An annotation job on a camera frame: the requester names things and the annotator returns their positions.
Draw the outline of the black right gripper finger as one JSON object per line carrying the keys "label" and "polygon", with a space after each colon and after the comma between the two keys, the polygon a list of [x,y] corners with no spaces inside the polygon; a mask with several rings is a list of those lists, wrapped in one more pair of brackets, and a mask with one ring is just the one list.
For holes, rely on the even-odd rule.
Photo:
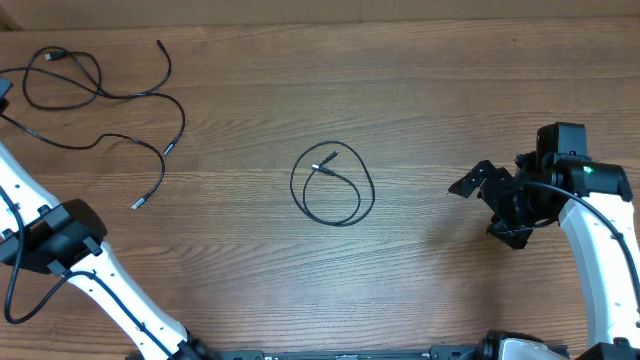
{"label": "black right gripper finger", "polygon": [[486,232],[512,249],[523,249],[533,230],[532,226],[515,224],[508,219],[503,219],[490,224]]}
{"label": "black right gripper finger", "polygon": [[469,197],[482,183],[497,174],[497,168],[489,161],[478,162],[465,176],[454,182],[448,192],[461,197]]}

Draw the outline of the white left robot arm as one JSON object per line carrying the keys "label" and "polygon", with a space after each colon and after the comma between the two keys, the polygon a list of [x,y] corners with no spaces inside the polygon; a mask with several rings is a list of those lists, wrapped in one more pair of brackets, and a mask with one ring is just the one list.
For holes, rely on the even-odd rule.
{"label": "white left robot arm", "polygon": [[[1,261],[12,275],[4,315],[22,324],[38,314],[65,284],[89,296],[130,338],[139,359],[213,359],[215,353],[165,313],[127,273],[93,209],[75,199],[60,202],[39,185],[8,149],[1,150]],[[27,314],[11,308],[17,275],[53,274],[57,283]]]}

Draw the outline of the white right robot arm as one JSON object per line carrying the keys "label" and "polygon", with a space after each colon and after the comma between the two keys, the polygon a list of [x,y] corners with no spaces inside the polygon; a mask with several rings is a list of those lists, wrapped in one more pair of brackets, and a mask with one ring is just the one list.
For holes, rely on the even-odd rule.
{"label": "white right robot arm", "polygon": [[569,241],[587,314],[585,359],[639,356],[639,245],[633,193],[624,169],[588,155],[581,124],[540,128],[516,174],[477,163],[449,191],[476,195],[492,210],[486,231],[512,249],[534,230],[559,225]]}

